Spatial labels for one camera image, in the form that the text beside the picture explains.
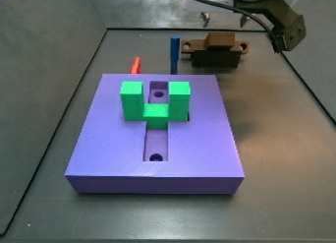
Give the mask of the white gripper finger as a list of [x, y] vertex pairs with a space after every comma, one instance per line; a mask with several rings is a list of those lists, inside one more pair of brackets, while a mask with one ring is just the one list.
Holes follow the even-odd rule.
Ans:
[[210, 13], [209, 12], [200, 12], [200, 18], [204, 21], [204, 28], [206, 28], [209, 21], [210, 21]]
[[240, 27], [244, 28], [245, 24], [249, 22], [250, 18], [245, 15], [241, 15], [240, 17]]

